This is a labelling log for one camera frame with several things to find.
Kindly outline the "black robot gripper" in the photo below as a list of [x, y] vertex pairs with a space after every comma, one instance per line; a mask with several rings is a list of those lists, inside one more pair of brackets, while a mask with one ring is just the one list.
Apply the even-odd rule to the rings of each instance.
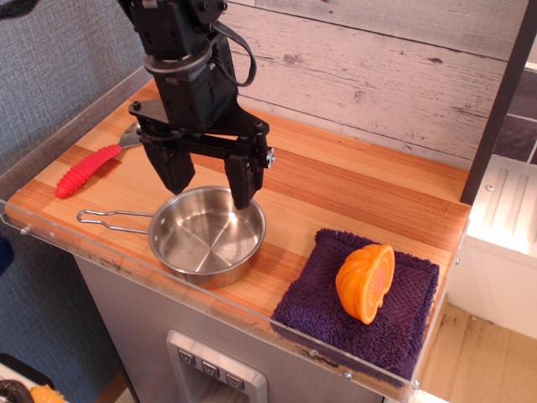
[[269, 125], [238, 105], [237, 88], [218, 70], [187, 81], [154, 81], [159, 98], [132, 102], [128, 111], [139, 121], [148, 142], [143, 148], [164, 186], [180, 194], [196, 173], [189, 152], [202, 154], [225, 160], [234, 206], [248, 207], [263, 186], [263, 168], [275, 160]]

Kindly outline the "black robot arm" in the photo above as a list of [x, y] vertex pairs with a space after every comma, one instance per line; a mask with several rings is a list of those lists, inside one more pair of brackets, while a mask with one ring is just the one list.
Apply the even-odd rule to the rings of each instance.
[[200, 154], [224, 162], [236, 208], [248, 207], [263, 186], [263, 172], [274, 162], [267, 144], [269, 125], [242, 109], [238, 90], [257, 73], [239, 81], [229, 43], [247, 42], [219, 18], [224, 1], [122, 1], [138, 34], [143, 64], [159, 98], [133, 102], [146, 155], [165, 187], [180, 194], [192, 180], [191, 159]]

